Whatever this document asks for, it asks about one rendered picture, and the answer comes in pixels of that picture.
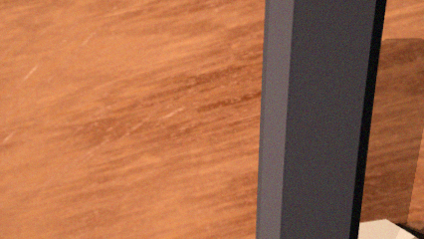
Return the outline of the white hot plate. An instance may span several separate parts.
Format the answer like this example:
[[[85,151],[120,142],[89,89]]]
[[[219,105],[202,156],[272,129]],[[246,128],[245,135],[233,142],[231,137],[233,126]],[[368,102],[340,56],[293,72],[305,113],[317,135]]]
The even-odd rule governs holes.
[[[387,219],[359,223],[358,239],[418,239]]]

